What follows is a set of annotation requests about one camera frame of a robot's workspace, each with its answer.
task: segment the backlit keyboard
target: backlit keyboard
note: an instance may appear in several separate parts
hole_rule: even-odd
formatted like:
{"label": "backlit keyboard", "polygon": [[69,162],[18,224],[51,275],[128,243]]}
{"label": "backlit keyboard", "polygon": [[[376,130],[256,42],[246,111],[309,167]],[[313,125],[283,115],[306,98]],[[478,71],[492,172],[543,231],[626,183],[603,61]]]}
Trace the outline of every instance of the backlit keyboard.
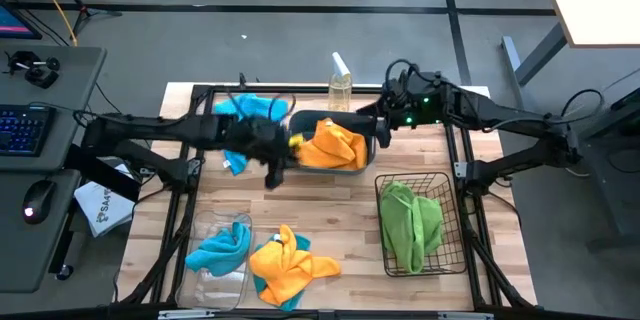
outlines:
{"label": "backlit keyboard", "polygon": [[0,105],[0,156],[39,156],[54,108]]}

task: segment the desk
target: desk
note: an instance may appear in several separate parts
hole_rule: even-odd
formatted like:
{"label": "desk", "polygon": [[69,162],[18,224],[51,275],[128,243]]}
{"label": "desk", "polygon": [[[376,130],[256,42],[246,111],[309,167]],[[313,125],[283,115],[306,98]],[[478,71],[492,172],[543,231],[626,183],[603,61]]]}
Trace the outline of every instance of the desk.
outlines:
{"label": "desk", "polygon": [[0,188],[11,189],[16,194],[3,196],[0,201],[0,224],[3,227],[0,248],[5,254],[0,260],[0,292],[32,293],[38,290],[51,253],[62,234],[73,191],[80,182],[80,173],[63,170],[51,177],[58,185],[49,216],[38,225],[29,225],[22,218],[22,198],[29,186],[44,176],[0,175]]}
{"label": "desk", "polygon": [[[48,89],[41,89],[24,79],[24,71],[13,76],[0,74],[0,103],[26,105],[43,101],[72,109],[84,109],[89,102],[106,51],[100,48],[60,46],[2,46],[13,54],[18,50],[33,51],[41,59],[60,60],[60,77]],[[61,169],[67,158],[78,124],[69,112],[58,110],[39,157],[0,157],[0,248],[7,256],[0,260],[0,292],[34,292],[42,276],[50,269],[59,271],[71,239],[65,228],[73,191],[80,181],[75,170]],[[31,184],[53,173],[57,183],[49,216],[41,224],[28,225],[22,218],[22,201]]]}
{"label": "desk", "polygon": [[[106,50],[63,46],[3,46],[0,53],[18,50],[33,51],[43,61],[48,57],[60,60],[60,77],[48,89],[42,89],[24,79],[24,71],[13,76],[0,73],[0,104],[27,105],[42,101],[70,109],[84,110],[93,86],[98,80]],[[3,157],[0,171],[53,171],[60,169],[67,157],[69,145],[78,129],[70,113],[57,110],[47,141],[38,157]]]}
{"label": "desk", "polygon": [[502,38],[518,105],[532,106],[523,87],[562,49],[640,46],[640,6],[636,0],[553,0],[560,22],[520,61],[513,39]]}
{"label": "desk", "polygon": [[[178,117],[185,113],[189,108],[193,85],[169,83],[160,115]],[[476,89],[487,91],[486,87]],[[296,109],[324,108],[326,98],[324,94],[300,94],[297,96]],[[376,95],[353,95],[351,108],[357,109],[376,98]],[[215,101],[223,100],[226,100],[225,95],[218,94],[215,98]],[[477,159],[491,160],[502,156],[497,133],[477,132],[471,136]],[[155,141],[153,150],[169,158],[178,157],[180,143]],[[360,175],[336,176],[290,170],[285,173],[284,184],[274,191],[264,189],[266,167],[254,161],[249,163],[245,172],[234,177],[223,168],[222,152],[208,152],[206,158],[196,214],[203,210],[247,212],[253,220],[256,243],[265,242],[280,224],[288,224],[294,232],[311,239],[314,254],[331,256],[340,262],[342,275],[314,280],[302,297],[300,309],[473,308],[466,273],[391,278],[385,274],[381,260],[374,179],[380,174],[403,172],[445,172],[451,178],[447,143],[441,126],[394,132],[391,146],[379,149],[375,161]],[[159,186],[158,183],[147,185],[141,191],[141,196]],[[494,187],[492,191],[512,201],[509,189]],[[136,207],[118,277],[121,296],[133,290],[158,256],[169,197],[169,193],[161,193]],[[521,294],[535,303],[516,215],[491,198],[486,198],[484,204],[497,263]],[[178,222],[181,217],[182,213],[179,212]],[[163,301],[171,285],[173,269],[171,262],[167,266],[163,284]],[[486,294],[486,272],[479,260],[478,272]],[[249,283],[240,307],[268,308],[258,299],[253,282]]]}

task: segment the wire basket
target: wire basket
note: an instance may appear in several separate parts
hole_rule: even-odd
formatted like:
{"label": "wire basket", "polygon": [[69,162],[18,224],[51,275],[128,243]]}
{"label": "wire basket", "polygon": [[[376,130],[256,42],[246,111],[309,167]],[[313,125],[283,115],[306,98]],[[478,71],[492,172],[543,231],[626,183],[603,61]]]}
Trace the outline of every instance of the wire basket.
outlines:
{"label": "wire basket", "polygon": [[[407,185],[416,196],[423,196],[440,202],[444,223],[442,224],[442,244],[431,254],[425,255],[424,266],[419,273],[411,274],[400,267],[394,253],[387,251],[382,236],[382,216],[380,200],[382,191],[393,181]],[[466,270],[462,250],[462,231],[451,183],[444,173],[390,174],[376,177],[376,199],[378,221],[380,223],[380,243],[384,270],[392,277],[459,274]]]}

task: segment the yellow cable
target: yellow cable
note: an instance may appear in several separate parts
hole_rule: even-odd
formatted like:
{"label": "yellow cable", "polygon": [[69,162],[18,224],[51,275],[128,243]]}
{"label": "yellow cable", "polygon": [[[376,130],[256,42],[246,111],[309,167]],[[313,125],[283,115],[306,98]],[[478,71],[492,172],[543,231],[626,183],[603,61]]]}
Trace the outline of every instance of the yellow cable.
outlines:
{"label": "yellow cable", "polygon": [[62,8],[60,7],[60,4],[58,4],[58,1],[56,1],[56,0],[51,0],[51,1],[53,1],[53,3],[56,4],[56,7],[58,8],[58,12],[62,16],[62,20],[64,20],[65,25],[67,25],[67,29],[69,30],[69,34],[71,34],[71,40],[73,41],[73,46],[78,46],[78,39],[76,39],[76,36],[73,33],[73,29],[71,29],[71,24],[69,24],[69,20],[67,20],[67,17],[65,16],[64,12],[62,11]]}

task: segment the green towel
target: green towel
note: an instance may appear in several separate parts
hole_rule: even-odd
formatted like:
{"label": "green towel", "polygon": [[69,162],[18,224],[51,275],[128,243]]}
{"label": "green towel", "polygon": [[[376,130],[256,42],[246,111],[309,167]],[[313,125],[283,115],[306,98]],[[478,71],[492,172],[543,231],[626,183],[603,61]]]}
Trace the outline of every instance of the green towel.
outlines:
{"label": "green towel", "polygon": [[382,236],[387,251],[409,273],[422,271],[424,256],[442,244],[442,209],[437,200],[415,196],[405,184],[394,181],[380,200]]}

